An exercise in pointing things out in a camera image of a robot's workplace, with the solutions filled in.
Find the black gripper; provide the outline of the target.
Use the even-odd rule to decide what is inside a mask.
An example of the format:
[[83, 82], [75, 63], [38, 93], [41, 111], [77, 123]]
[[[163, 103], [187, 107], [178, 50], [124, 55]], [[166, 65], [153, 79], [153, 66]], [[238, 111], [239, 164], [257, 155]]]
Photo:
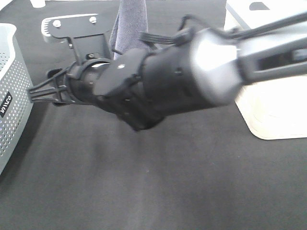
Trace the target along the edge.
[[165, 119], [144, 89], [145, 61], [153, 55], [134, 48], [113, 61], [97, 58], [72, 64], [65, 73], [69, 95], [78, 104], [114, 114], [135, 131], [153, 128]]

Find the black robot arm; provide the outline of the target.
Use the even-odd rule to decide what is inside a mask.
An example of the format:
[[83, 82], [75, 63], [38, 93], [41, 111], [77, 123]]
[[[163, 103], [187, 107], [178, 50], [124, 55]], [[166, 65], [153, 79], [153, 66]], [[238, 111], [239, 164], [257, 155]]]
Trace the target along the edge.
[[305, 12], [236, 33], [181, 28], [173, 37], [140, 37], [166, 46], [130, 49], [111, 62], [89, 60], [66, 76], [75, 103], [112, 113], [135, 131], [228, 105], [243, 86], [307, 71]]

